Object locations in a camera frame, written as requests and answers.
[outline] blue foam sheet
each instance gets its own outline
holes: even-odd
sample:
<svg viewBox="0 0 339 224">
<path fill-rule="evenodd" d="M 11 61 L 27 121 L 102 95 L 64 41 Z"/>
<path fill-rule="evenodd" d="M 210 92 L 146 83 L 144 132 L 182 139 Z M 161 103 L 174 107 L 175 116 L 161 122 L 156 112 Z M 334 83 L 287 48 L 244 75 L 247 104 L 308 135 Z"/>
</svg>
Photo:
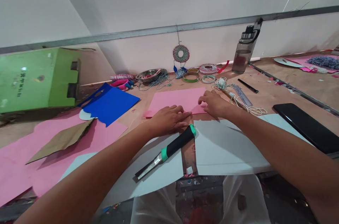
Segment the blue foam sheet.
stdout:
<svg viewBox="0 0 339 224">
<path fill-rule="evenodd" d="M 140 98 L 104 83 L 102 87 L 78 106 L 81 106 L 89 99 L 91 101 L 83 106 L 82 109 L 87 113 L 91 113 L 91 117 L 98 117 L 99 121 L 108 127 L 134 106 Z"/>
</svg>

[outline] person's left hand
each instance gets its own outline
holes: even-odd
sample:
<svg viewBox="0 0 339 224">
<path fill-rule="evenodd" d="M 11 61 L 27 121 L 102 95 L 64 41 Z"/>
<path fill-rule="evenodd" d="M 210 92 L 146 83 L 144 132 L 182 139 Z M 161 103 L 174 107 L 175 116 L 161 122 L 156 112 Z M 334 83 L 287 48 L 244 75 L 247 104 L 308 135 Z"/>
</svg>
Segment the person's left hand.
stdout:
<svg viewBox="0 0 339 224">
<path fill-rule="evenodd" d="M 184 120 L 191 115 L 185 112 L 182 106 L 171 106 L 160 109 L 150 120 L 145 122 L 150 133 L 154 137 L 165 136 L 176 132 L 178 129 L 187 127 L 189 124 Z"/>
</svg>

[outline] box cutter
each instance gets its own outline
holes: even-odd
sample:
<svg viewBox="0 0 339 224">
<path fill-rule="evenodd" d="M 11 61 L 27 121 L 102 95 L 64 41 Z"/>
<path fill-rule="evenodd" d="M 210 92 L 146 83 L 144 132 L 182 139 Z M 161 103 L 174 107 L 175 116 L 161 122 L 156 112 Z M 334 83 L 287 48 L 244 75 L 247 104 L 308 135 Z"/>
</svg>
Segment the box cutter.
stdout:
<svg viewBox="0 0 339 224">
<path fill-rule="evenodd" d="M 176 153 L 177 150 L 187 144 L 193 137 L 195 137 L 196 131 L 193 125 L 187 127 L 187 129 L 174 139 L 168 146 L 161 149 L 161 152 L 152 160 L 148 165 L 135 174 L 135 177 L 140 180 L 149 171 L 155 168 L 157 165 L 164 163 L 169 157 Z"/>
</svg>

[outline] craft table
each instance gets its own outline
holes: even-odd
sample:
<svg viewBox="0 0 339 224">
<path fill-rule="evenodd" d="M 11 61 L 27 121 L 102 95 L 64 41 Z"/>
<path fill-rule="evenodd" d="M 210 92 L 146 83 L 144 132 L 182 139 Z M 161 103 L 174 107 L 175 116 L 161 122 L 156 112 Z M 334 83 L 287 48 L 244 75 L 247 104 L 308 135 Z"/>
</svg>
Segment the craft table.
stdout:
<svg viewBox="0 0 339 224">
<path fill-rule="evenodd" d="M 302 57 L 312 54 L 331 54 L 331 52 L 312 52 L 306 54 L 288 55 L 289 57 Z M 274 61 L 275 57 L 263 58 L 253 64 L 280 79 L 289 85 L 300 89 L 302 92 L 317 99 L 318 101 L 339 111 L 339 101 L 337 95 L 339 93 L 339 78 L 332 77 L 338 74 L 321 74 L 309 73 L 299 68 L 282 65 Z"/>
<path fill-rule="evenodd" d="M 284 86 L 277 86 L 272 81 L 271 83 L 267 82 L 268 77 L 258 73 L 257 70 L 254 68 L 248 67 L 244 74 L 237 75 L 231 72 L 231 66 L 226 68 L 226 72 L 221 74 L 215 74 L 217 78 L 220 77 L 227 77 L 228 83 L 235 83 L 242 87 L 243 92 L 245 95 L 250 99 L 252 104 L 255 107 L 262 107 L 265 108 L 268 114 L 275 113 L 272 109 L 272 106 L 275 104 L 283 104 L 283 103 L 294 103 L 302 110 L 307 112 L 313 118 L 315 118 L 318 122 L 323 124 L 329 130 L 334 132 L 336 135 L 339 136 L 339 118 L 332 115 L 331 113 L 327 112 L 326 110 L 320 108 L 319 106 L 313 104 L 312 102 L 308 101 L 307 99 L 301 97 L 298 94 L 292 94 L 288 91 L 288 89 Z M 240 78 L 255 89 L 259 90 L 258 94 L 255 94 L 248 88 L 244 87 L 237 79 Z M 146 121 L 143 117 L 143 112 L 146 111 L 152 101 L 153 95 L 156 92 L 165 92 L 171 90 L 180 90 L 180 89 L 189 89 L 189 88 L 198 88 L 198 87 L 205 87 L 207 90 L 212 90 L 212 84 L 205 84 L 202 81 L 196 83 L 187 83 L 183 79 L 173 79 L 171 81 L 171 87 L 163 87 L 161 90 L 156 90 L 156 87 L 152 87 L 147 91 L 139 91 L 137 87 L 129 90 L 128 93 L 133 94 L 139 97 L 141 100 L 133 106 L 130 110 L 128 110 L 124 115 L 122 115 L 118 122 L 122 123 L 123 125 L 128 126 L 128 129 L 125 131 L 123 135 L 130 132 L 134 129 L 138 124 Z M 103 84 L 96 83 L 92 85 L 85 85 L 81 86 L 80 92 L 83 97 L 87 94 L 94 92 L 98 87 Z M 219 94 L 226 100 L 229 98 L 222 92 L 218 91 Z M 26 136 L 33 132 L 34 127 L 42 122 L 45 119 L 50 119 L 59 113 L 61 110 L 64 109 L 46 109 L 46 110 L 35 110 L 29 111 L 25 115 L 16 119 L 13 124 L 7 124 L 0 128 L 0 147 L 3 147 L 9 143 L 12 143 L 23 136 Z M 193 117 L 189 118 L 190 122 L 193 120 L 211 120 L 209 114 L 195 114 Z M 190 141 L 183 149 L 182 149 L 182 156 L 183 156 L 183 168 L 184 173 L 186 172 L 186 168 L 192 166 L 193 170 L 196 171 L 196 160 L 195 160 L 195 152 L 194 152 L 194 141 Z"/>
</svg>

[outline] metal bowl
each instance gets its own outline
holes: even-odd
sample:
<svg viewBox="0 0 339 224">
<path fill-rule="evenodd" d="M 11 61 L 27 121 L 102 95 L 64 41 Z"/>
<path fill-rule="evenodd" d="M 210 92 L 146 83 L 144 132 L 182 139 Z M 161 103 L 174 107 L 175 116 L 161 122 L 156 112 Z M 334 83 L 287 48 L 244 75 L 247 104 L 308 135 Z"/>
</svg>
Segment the metal bowl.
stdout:
<svg viewBox="0 0 339 224">
<path fill-rule="evenodd" d="M 141 80 L 143 83 L 151 83 L 157 80 L 161 74 L 161 71 L 154 76 L 154 74 L 158 71 L 159 69 L 153 69 L 153 70 L 146 70 L 144 72 L 141 72 L 135 76 L 137 80 Z"/>
</svg>

